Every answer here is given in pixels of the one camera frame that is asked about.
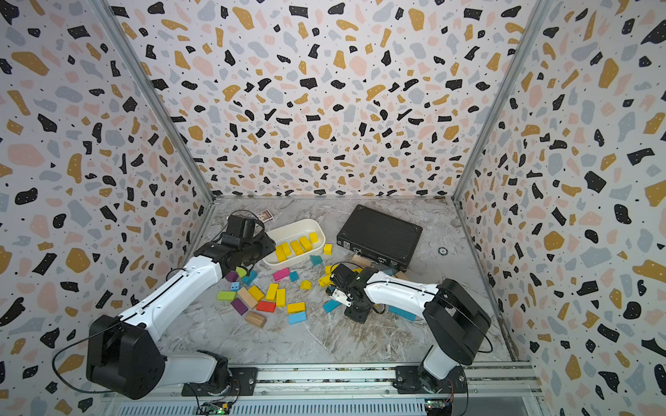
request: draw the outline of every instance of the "cyan wooden block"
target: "cyan wooden block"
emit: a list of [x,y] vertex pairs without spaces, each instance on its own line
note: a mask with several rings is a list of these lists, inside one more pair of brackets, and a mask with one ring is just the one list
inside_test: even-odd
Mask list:
[[305,316],[305,311],[303,311],[289,315],[288,319],[289,319],[289,325],[294,325],[295,323],[307,320],[307,317]]

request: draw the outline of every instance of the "natural wood block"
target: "natural wood block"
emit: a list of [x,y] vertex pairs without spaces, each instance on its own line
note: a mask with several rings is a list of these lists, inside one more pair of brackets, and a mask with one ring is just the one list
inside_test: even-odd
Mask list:
[[251,323],[256,327],[263,328],[264,325],[266,325],[266,318],[256,312],[248,312],[247,316],[245,317],[245,322]]
[[287,289],[278,289],[277,301],[275,303],[278,308],[287,306]]
[[241,288],[236,292],[238,296],[243,299],[243,302],[248,306],[250,309],[256,308],[257,301],[254,299],[254,296],[250,295],[250,292],[246,288]]
[[266,300],[269,302],[275,302],[275,296],[278,293],[278,284],[271,283],[268,286],[268,292],[266,293]]

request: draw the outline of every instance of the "purple wooden block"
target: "purple wooden block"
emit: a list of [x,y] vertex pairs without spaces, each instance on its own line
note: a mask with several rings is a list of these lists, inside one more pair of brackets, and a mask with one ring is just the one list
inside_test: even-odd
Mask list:
[[238,280],[238,273],[236,273],[235,270],[227,273],[227,275],[224,277],[228,282],[235,282]]
[[273,273],[273,279],[277,282],[278,280],[282,280],[285,277],[289,276],[289,269],[282,269],[278,270],[277,272]]
[[238,312],[239,315],[243,315],[245,312],[248,311],[248,307],[245,306],[242,300],[238,298],[231,301],[231,306],[234,307],[234,309],[236,310],[236,312]]

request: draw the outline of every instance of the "pink wooden block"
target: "pink wooden block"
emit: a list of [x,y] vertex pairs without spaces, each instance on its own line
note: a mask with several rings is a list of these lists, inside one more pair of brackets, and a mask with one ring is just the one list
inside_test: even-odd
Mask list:
[[273,278],[277,282],[278,280],[284,279],[289,276],[289,269],[282,269],[278,270],[277,272],[273,273]]
[[248,307],[245,306],[245,304],[242,302],[242,300],[236,298],[231,302],[231,306],[234,307],[236,312],[238,312],[239,315],[244,314],[245,312],[248,311]]

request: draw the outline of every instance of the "red wooden block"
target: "red wooden block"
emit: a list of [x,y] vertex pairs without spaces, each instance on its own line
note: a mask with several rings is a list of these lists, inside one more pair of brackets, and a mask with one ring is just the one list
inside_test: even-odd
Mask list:
[[256,306],[256,310],[262,311],[262,312],[273,313],[273,312],[275,312],[275,304],[273,302],[266,302],[266,301],[262,300]]

